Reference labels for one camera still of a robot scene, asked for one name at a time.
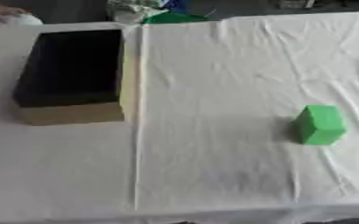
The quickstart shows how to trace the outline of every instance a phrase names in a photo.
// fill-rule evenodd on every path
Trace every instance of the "green cube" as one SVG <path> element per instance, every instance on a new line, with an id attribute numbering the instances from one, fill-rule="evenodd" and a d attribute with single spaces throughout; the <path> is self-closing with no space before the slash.
<path id="1" fill-rule="evenodd" d="M 337 107 L 308 105 L 295 120 L 303 144 L 330 145 L 346 132 Z"/>

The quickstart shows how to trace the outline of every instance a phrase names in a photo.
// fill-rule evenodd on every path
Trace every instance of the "cube face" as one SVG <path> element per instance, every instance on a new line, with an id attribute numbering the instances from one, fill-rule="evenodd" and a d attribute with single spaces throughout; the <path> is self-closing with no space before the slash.
<path id="1" fill-rule="evenodd" d="M 322 130 L 317 129 L 312 135 L 303 136 L 303 144 L 309 145 L 330 145 L 339 139 L 344 134 L 344 130 Z"/>
<path id="2" fill-rule="evenodd" d="M 306 106 L 295 122 L 303 144 L 330 145 L 346 131 L 334 106 Z"/>

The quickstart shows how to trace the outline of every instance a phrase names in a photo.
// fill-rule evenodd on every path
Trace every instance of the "cardboard box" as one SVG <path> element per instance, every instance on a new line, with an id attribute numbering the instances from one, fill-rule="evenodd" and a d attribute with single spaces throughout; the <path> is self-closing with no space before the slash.
<path id="1" fill-rule="evenodd" d="M 38 37 L 13 98 L 32 125 L 122 121 L 120 30 Z"/>

